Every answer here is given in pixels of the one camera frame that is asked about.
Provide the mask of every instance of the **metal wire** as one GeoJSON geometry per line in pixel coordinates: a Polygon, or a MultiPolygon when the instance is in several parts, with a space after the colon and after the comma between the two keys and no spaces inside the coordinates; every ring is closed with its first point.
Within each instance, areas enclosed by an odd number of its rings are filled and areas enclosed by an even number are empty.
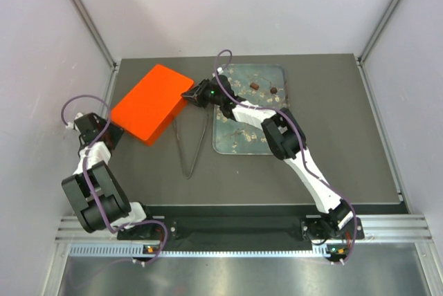
{"type": "Polygon", "coordinates": [[[205,114],[205,120],[204,120],[204,124],[203,124],[203,131],[201,132],[201,137],[200,137],[199,144],[197,146],[197,151],[195,152],[191,168],[189,169],[189,171],[187,171],[186,170],[185,156],[184,156],[184,153],[183,153],[183,147],[181,145],[181,140],[180,140],[180,135],[179,135],[179,126],[177,124],[177,119],[175,118],[172,121],[172,126],[174,127],[175,137],[177,139],[177,146],[179,148],[181,171],[183,172],[183,175],[185,176],[185,178],[187,180],[189,180],[192,177],[192,174],[194,173],[195,164],[197,162],[197,159],[198,159],[200,151],[201,151],[200,150],[201,149],[201,144],[203,142],[203,139],[205,138],[206,129],[208,128],[208,123],[209,123],[209,115],[205,114]]]}

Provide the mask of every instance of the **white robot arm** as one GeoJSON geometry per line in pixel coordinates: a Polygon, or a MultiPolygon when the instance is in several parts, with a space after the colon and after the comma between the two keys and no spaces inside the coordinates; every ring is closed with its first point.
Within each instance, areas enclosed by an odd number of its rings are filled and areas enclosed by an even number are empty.
{"type": "Polygon", "coordinates": [[[198,107],[205,108],[210,103],[216,104],[225,117],[263,130],[274,156],[285,161],[297,173],[312,195],[317,210],[323,215],[330,228],[335,232],[342,230],[352,219],[353,213],[346,202],[329,187],[306,146],[304,133],[291,112],[286,108],[280,110],[297,127],[304,142],[303,147],[299,147],[295,133],[282,116],[273,110],[263,109],[235,96],[226,76],[219,75],[219,80],[225,90],[241,104],[233,104],[220,89],[215,78],[203,80],[193,89],[183,93],[182,96],[198,107]]]}

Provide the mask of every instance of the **orange box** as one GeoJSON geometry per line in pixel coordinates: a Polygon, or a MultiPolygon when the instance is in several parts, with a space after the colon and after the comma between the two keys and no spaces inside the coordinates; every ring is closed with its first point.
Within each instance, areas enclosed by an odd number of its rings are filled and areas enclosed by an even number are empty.
{"type": "Polygon", "coordinates": [[[111,119],[152,145],[186,105],[181,94],[193,86],[190,78],[157,64],[112,109],[111,119]]]}

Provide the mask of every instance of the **metal frame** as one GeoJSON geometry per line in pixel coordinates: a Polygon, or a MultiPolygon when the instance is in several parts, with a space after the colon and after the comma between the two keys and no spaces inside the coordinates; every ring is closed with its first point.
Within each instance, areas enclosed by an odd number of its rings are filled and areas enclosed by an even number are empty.
{"type": "MultiPolygon", "coordinates": [[[[105,93],[105,100],[110,101],[114,90],[115,78],[118,74],[118,65],[112,57],[109,49],[104,43],[100,33],[98,32],[91,16],[84,7],[82,0],[72,0],[74,7],[76,8],[80,18],[83,20],[87,30],[90,32],[91,37],[100,49],[103,57],[107,63],[112,67],[111,76],[107,85],[107,91],[105,93]]],[[[361,77],[365,85],[366,93],[370,101],[374,119],[377,124],[377,128],[380,133],[383,148],[385,149],[390,170],[395,180],[395,184],[399,191],[400,196],[404,196],[406,204],[408,198],[404,192],[403,180],[399,173],[395,155],[393,154],[392,147],[390,146],[389,138],[386,134],[386,129],[383,125],[383,120],[380,115],[377,101],[374,97],[372,87],[369,81],[368,73],[365,69],[364,62],[368,59],[372,49],[378,42],[384,29],[388,25],[393,13],[400,4],[401,0],[391,0],[386,11],[381,17],[379,23],[374,29],[370,39],[368,40],[365,48],[360,57],[357,58],[357,66],[361,71],[361,77]]],[[[100,111],[100,115],[104,115],[105,110],[100,111]]],[[[426,224],[426,219],[423,215],[412,214],[392,214],[392,215],[360,215],[365,231],[366,238],[364,240],[357,241],[357,243],[414,243],[417,247],[417,253],[422,264],[424,275],[428,282],[428,286],[432,295],[443,295],[443,267],[438,257],[437,250],[432,240],[431,233],[429,232],[426,224]]],[[[130,249],[137,248],[140,245],[154,245],[158,244],[155,241],[117,241],[113,235],[108,232],[95,232],[93,234],[86,233],[78,223],[78,220],[74,216],[66,216],[62,219],[60,228],[58,230],[53,257],[51,260],[51,266],[48,270],[44,288],[41,295],[58,295],[64,269],[67,263],[67,257],[72,251],[72,248],[83,246],[87,249],[92,248],[106,248],[114,246],[117,248],[124,248],[128,251],[128,255],[131,255],[130,249]]],[[[180,251],[165,251],[164,257],[250,257],[250,256],[264,256],[264,257],[297,257],[311,256],[317,257],[318,252],[323,255],[322,250],[313,248],[312,251],[293,251],[293,252],[180,252],[180,251]]]]}
{"type": "MultiPolygon", "coordinates": [[[[113,243],[72,244],[71,257],[137,257],[149,258],[154,255],[145,254],[145,244],[113,243]]],[[[327,246],[312,246],[311,250],[291,251],[162,251],[161,258],[324,258],[327,246]]]]}
{"type": "Polygon", "coordinates": [[[379,40],[386,25],[388,25],[388,22],[390,21],[392,15],[394,14],[394,11],[397,9],[400,2],[401,0],[390,1],[388,7],[381,16],[379,23],[375,26],[374,32],[372,32],[371,37],[369,38],[367,44],[365,45],[365,48],[363,49],[363,52],[361,53],[361,56],[359,58],[360,62],[365,62],[368,59],[369,54],[379,40]]]}
{"type": "MultiPolygon", "coordinates": [[[[432,236],[428,224],[422,214],[391,214],[391,215],[359,215],[365,239],[357,243],[432,243],[432,236]]],[[[116,235],[107,230],[87,233],[75,216],[64,216],[57,235],[56,243],[62,244],[143,244],[154,246],[158,241],[119,241],[116,235]]],[[[328,241],[327,243],[341,243],[341,241],[328,241]]]]}
{"type": "Polygon", "coordinates": [[[91,34],[92,39],[96,42],[97,47],[98,49],[100,49],[100,52],[102,53],[106,62],[110,65],[110,67],[115,68],[117,63],[112,57],[111,52],[109,52],[109,49],[107,48],[105,42],[103,41],[102,36],[98,32],[97,27],[91,18],[91,15],[88,13],[88,10],[83,4],[83,1],[82,0],[71,0],[71,1],[73,2],[74,8],[77,10],[79,17],[81,18],[87,30],[91,34]]]}

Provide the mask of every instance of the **black clamp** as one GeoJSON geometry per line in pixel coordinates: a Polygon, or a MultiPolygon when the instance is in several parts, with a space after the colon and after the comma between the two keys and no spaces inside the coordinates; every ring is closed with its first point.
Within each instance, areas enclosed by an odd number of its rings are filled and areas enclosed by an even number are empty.
{"type": "MultiPolygon", "coordinates": [[[[231,97],[234,97],[238,102],[246,101],[246,99],[235,95],[234,90],[230,87],[230,82],[225,75],[219,75],[219,80],[223,88],[229,93],[231,97]]],[[[211,80],[202,80],[197,86],[181,94],[181,97],[193,105],[201,108],[206,108],[208,104],[216,104],[219,106],[220,111],[225,118],[235,120],[233,109],[236,104],[232,102],[228,96],[222,91],[217,82],[217,79],[213,77],[211,80]]]]}

